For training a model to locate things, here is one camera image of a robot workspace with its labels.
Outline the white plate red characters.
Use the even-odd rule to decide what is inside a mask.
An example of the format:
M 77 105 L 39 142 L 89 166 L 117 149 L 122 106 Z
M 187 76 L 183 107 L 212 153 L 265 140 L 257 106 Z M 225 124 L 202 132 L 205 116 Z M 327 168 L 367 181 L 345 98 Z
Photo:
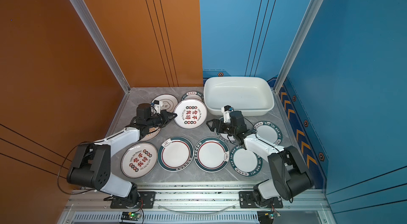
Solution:
M 203 125 L 208 111 L 202 101 L 187 99 L 181 101 L 174 110 L 177 117 L 175 123 L 182 129 L 195 129 Z

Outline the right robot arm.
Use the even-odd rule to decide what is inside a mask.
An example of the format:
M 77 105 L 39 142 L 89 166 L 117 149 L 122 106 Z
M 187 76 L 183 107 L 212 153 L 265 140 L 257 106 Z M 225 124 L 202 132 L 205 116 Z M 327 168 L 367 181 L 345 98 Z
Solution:
M 292 202 L 295 196 L 311 189 L 314 179 L 300 151 L 295 146 L 283 147 L 267 141 L 255 126 L 250 129 L 247 121 L 241 111 L 227 106 L 223 111 L 223 121 L 212 119 L 206 125 L 212 132 L 233 137 L 238 146 L 268 163 L 271 178 L 253 187 L 255 203 L 266 207 L 276 197 Z

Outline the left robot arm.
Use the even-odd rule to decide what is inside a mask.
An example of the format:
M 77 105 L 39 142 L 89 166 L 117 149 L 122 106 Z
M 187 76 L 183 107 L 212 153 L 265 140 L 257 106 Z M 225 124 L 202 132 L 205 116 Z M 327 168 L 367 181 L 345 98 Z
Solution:
M 150 134 L 151 128 L 164 128 L 176 117 L 176 113 L 161 110 L 159 101 L 140 104 L 136 116 L 123 130 L 76 147 L 67 182 L 109 194 L 112 200 L 122 202 L 126 208 L 133 208 L 140 201 L 137 185 L 112 174 L 111 158 Z

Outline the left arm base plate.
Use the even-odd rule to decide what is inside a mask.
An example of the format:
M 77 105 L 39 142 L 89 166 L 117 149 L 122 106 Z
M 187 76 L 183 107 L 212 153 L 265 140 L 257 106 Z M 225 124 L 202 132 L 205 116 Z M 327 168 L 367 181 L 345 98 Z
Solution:
M 111 209 L 152 209 L 154 206 L 156 192 L 142 191 L 136 194 L 131 193 L 126 198 L 113 196 L 111 199 Z

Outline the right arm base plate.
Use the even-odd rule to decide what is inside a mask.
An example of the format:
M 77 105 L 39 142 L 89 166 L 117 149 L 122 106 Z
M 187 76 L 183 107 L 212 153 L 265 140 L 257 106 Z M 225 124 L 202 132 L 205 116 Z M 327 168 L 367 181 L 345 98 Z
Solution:
M 254 191 L 240 191 L 238 193 L 240 208 L 274 208 L 282 209 L 283 202 L 280 197 L 264 199 L 259 193 Z

